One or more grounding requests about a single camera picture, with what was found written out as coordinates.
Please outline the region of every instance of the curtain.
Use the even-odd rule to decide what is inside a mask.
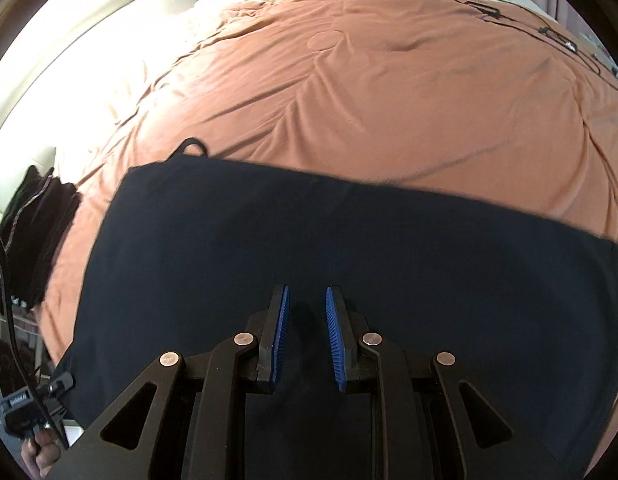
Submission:
[[[536,5],[543,9],[549,16],[563,25],[567,30],[576,36],[581,34],[596,38],[593,30],[585,20],[576,12],[567,0],[532,0]]]

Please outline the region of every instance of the black cable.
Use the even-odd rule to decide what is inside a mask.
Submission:
[[[33,370],[33,377],[36,378],[36,382],[38,383],[38,386],[42,382],[42,373],[41,372],[42,372],[42,365],[39,365],[38,368]]]
[[[36,406],[42,413],[44,420],[46,420],[46,422],[49,424],[49,427],[51,427],[51,430],[58,437],[58,441],[60,441],[61,446],[65,450],[67,450],[69,449],[69,442],[67,440],[66,433],[64,431],[61,431],[58,428],[57,424],[55,423],[55,420],[51,417],[49,410],[46,408],[46,406],[44,405],[44,402],[42,402],[42,399],[38,395],[38,391],[36,390],[36,386],[33,383],[33,380],[31,380],[31,377],[29,377],[29,375],[25,372],[25,366],[22,362],[22,358],[20,357],[20,351],[18,350],[18,343],[16,342],[16,329],[15,329],[15,324],[13,321],[13,306],[10,301],[7,301],[7,298],[10,299],[11,296],[9,294],[9,275],[8,275],[8,268],[7,268],[6,263],[7,263],[7,255],[4,250],[4,245],[2,244],[2,240],[0,238],[0,290],[2,293],[2,303],[4,304],[4,312],[7,318],[7,328],[9,331],[9,345],[11,348],[11,354],[13,355],[13,360],[16,363],[16,368],[18,369],[18,372],[20,376],[22,377],[22,380],[26,384],[26,390],[29,396],[35,402]]]
[[[490,0],[490,1],[500,2],[500,3],[503,3],[503,4],[509,4],[509,5],[518,7],[518,9],[522,9],[525,12],[529,13],[531,16],[534,16],[535,18],[540,20],[545,25],[545,27],[534,28],[532,25],[529,25],[529,23],[524,23],[524,22],[521,22],[519,20],[516,20],[515,18],[507,16],[507,15],[503,14],[502,11],[500,9],[498,9],[497,7],[488,6],[486,4],[483,4],[480,1],[474,1],[474,0],[464,0],[464,1],[454,0],[454,1],[456,3],[462,4],[462,5],[466,5],[468,7],[472,7],[475,10],[478,10],[479,12],[482,12],[483,16],[481,17],[481,21],[484,22],[484,23],[492,23],[494,25],[499,25],[500,27],[512,28],[513,30],[518,30],[519,32],[524,32],[525,34],[527,34],[531,38],[534,38],[535,40],[540,41],[542,43],[545,43],[546,45],[556,49],[561,54],[564,54],[566,56],[570,56],[573,60],[576,60],[576,58],[579,59],[581,66],[583,66],[587,70],[590,70],[590,72],[594,73],[600,79],[602,79],[610,88],[613,88],[614,90],[616,90],[618,92],[618,86],[616,86],[614,83],[609,82],[605,77],[603,77],[601,67],[603,69],[605,69],[606,72],[608,72],[612,76],[612,78],[614,78],[614,82],[615,83],[618,83],[618,78],[617,78],[618,72],[617,71],[614,72],[614,70],[612,70],[609,67],[607,67],[604,63],[602,63],[596,57],[595,54],[590,54],[589,57],[583,56],[582,51],[580,50],[580,48],[578,48],[578,46],[570,38],[568,38],[566,36],[563,36],[563,34],[561,34],[559,31],[555,30],[550,25],[550,23],[548,23],[547,20],[545,20],[545,18],[543,18],[539,14],[536,14],[535,12],[533,12],[530,9],[528,9],[527,7],[521,6],[520,4],[516,4],[514,2],[507,2],[505,0]],[[525,30],[523,28],[516,27],[515,25],[510,25],[510,24],[502,23],[502,22],[498,22],[498,21],[487,20],[487,18],[489,18],[489,17],[493,18],[494,20],[498,20],[500,18],[504,18],[506,20],[509,20],[510,22],[518,23],[520,25],[523,25],[524,27],[529,27],[534,32],[530,32],[530,31]],[[551,40],[552,43],[550,43],[549,41],[545,41],[543,38],[539,38],[536,34],[540,34],[540,35],[544,36],[548,40]],[[571,48],[567,47],[567,44],[566,44],[567,41],[569,43],[573,44],[574,49],[571,49]]]

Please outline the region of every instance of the bed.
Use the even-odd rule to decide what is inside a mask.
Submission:
[[[481,23],[471,0],[394,0],[371,33],[346,12],[305,15],[315,1],[198,1],[133,53],[138,64],[88,142],[56,146],[57,174],[82,204],[36,308],[55,362],[71,344],[90,248],[121,179],[187,137],[213,157],[478,198],[618,243],[613,76]],[[530,0],[489,5],[536,27],[549,20]],[[363,54],[352,59],[348,41]],[[618,399],[594,462],[617,429]]]

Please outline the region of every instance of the finger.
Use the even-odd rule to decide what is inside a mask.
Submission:
[[[48,446],[55,442],[56,436],[52,430],[42,430],[36,433],[36,442],[41,446]]]
[[[45,467],[44,469],[42,469],[42,471],[40,471],[40,476],[42,478],[46,478],[46,476],[49,474],[49,471],[51,471],[51,466]]]
[[[26,468],[31,473],[31,476],[33,476],[34,480],[39,480],[41,477],[39,474],[38,464],[36,463],[36,448],[30,439],[25,440],[22,443],[21,455],[22,462],[25,463]]]
[[[44,446],[36,457],[36,464],[39,470],[42,471],[42,469],[54,465],[58,460],[60,460],[60,448],[55,444],[49,444]]]

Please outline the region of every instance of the black clothing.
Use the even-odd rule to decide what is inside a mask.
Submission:
[[[456,196],[175,155],[131,169],[58,367],[84,426],[165,351],[210,351],[289,285],[281,383],[247,406],[248,479],[369,477],[369,415],[338,393],[340,285],[375,332],[451,351],[574,476],[618,392],[618,245]]]
[[[44,300],[55,250],[80,205],[75,186],[62,184],[53,171],[41,175],[29,167],[0,221],[10,293],[28,308]]]

